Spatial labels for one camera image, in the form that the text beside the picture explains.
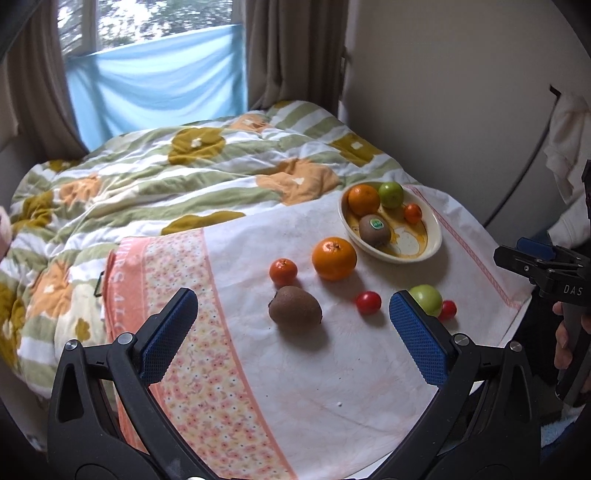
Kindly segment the person's right hand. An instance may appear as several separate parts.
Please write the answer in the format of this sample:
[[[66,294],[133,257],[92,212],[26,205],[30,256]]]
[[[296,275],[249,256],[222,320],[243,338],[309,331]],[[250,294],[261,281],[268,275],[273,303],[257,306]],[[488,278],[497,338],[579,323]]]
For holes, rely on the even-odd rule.
[[[556,302],[553,305],[553,313],[559,316],[563,316],[563,305],[562,302]],[[581,316],[581,326],[582,328],[588,333],[591,333],[591,321],[589,316]],[[555,349],[555,357],[554,357],[554,365],[559,370],[565,370],[572,361],[572,353],[568,347],[569,342],[569,335],[565,326],[564,321],[562,321],[555,333],[556,337],[556,349]],[[587,393],[590,391],[590,373],[583,384],[581,393]]]

